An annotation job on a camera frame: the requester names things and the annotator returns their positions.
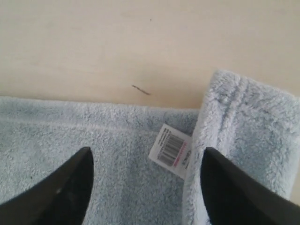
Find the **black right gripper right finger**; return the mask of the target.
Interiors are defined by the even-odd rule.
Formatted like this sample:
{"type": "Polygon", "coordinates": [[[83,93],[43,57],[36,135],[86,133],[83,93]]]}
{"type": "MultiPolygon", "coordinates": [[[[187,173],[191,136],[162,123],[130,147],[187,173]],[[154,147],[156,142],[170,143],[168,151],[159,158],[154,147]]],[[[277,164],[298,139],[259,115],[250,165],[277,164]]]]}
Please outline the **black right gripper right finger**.
{"type": "Polygon", "coordinates": [[[213,225],[298,225],[300,207],[248,176],[214,148],[201,164],[201,190],[213,225]]]}

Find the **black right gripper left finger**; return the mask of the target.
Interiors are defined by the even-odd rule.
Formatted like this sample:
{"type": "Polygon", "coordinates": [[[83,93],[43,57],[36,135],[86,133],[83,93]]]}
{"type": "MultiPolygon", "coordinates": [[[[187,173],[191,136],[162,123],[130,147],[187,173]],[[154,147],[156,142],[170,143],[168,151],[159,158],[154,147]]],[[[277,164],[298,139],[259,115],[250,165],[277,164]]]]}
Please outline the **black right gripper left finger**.
{"type": "Polygon", "coordinates": [[[2,225],[81,225],[94,180],[89,147],[78,150],[38,184],[1,204],[2,225]]]}

